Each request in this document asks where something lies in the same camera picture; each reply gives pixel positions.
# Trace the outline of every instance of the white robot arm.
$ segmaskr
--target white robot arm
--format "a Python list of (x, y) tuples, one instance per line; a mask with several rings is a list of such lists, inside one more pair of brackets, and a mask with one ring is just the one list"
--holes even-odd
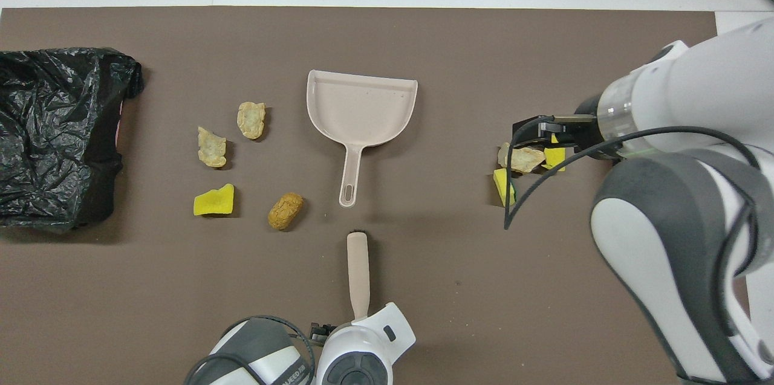
[[(654, 129), (672, 132), (619, 142)], [(732, 291), (734, 277), (774, 260), (774, 18), (669, 44), (576, 115), (514, 131), (512, 146), (550, 146), (555, 134), (623, 160), (597, 193), (591, 231), (682, 382), (774, 383), (772, 352)]]

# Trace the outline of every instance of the plastic bag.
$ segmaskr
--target plastic bag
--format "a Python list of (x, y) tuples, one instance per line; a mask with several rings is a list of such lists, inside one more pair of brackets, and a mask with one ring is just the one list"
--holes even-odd
[(140, 63), (113, 49), (0, 51), (0, 225), (107, 219), (122, 102), (142, 90)]

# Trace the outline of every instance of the yellow sponge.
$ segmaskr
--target yellow sponge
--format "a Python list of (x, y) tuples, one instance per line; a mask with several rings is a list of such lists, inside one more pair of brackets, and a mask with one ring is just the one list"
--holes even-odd
[[(494, 174), (495, 178), (495, 186), (497, 187), (497, 192), (500, 194), (500, 200), (502, 201), (502, 206), (506, 206), (506, 183), (508, 182), (508, 172), (506, 172), (505, 169), (498, 169), (495, 170)], [(513, 184), (511, 184), (511, 205), (516, 203), (516, 191), (513, 188)]]
[(232, 214), (234, 211), (234, 184), (226, 184), (218, 190), (193, 199), (193, 215)]
[[(551, 143), (559, 143), (559, 140), (556, 139), (556, 135), (551, 135)], [(545, 164), (542, 166), (547, 169), (552, 169), (555, 165), (563, 162), (564, 157), (567, 156), (567, 152), (564, 148), (546, 148), (542, 151), (545, 153)], [(566, 167), (562, 167), (559, 169), (559, 172), (564, 172), (566, 169)]]

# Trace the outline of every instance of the brown surface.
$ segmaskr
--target brown surface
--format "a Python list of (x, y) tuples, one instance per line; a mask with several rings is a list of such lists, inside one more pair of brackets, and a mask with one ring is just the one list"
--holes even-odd
[[(147, 90), (125, 103), (107, 222), (2, 234), (0, 382), (179, 383), (243, 316), (345, 322), (345, 236), (362, 228), (371, 310), (394, 300), (417, 334), (397, 384), (675, 383), (589, 234), (608, 166), (572, 165), (509, 231), (491, 174), (513, 121), (572, 112), (662, 45), (714, 33), (711, 13), (659, 11), (3, 10), (0, 48), (115, 47)], [(307, 117), (310, 69), (420, 82), (406, 130), (365, 151), (353, 209), (337, 203), (343, 148)], [(259, 142), (236, 126), (243, 101), (268, 106)], [(197, 126), (229, 139), (224, 170), (197, 159)], [(194, 195), (226, 182), (237, 217), (194, 217)], [(266, 214), (285, 192), (307, 205), (278, 233)]]

